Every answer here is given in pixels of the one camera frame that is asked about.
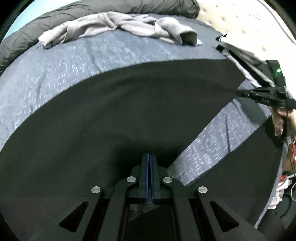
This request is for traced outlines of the person's right hand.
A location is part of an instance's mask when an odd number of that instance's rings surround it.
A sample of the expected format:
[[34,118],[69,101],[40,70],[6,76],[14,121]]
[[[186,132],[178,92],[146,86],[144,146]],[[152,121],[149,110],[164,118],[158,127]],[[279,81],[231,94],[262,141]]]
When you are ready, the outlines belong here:
[[272,113],[275,136],[279,136],[283,133],[283,118],[286,117],[290,127],[290,136],[295,141],[295,109],[289,110],[287,115],[285,109],[272,108]]

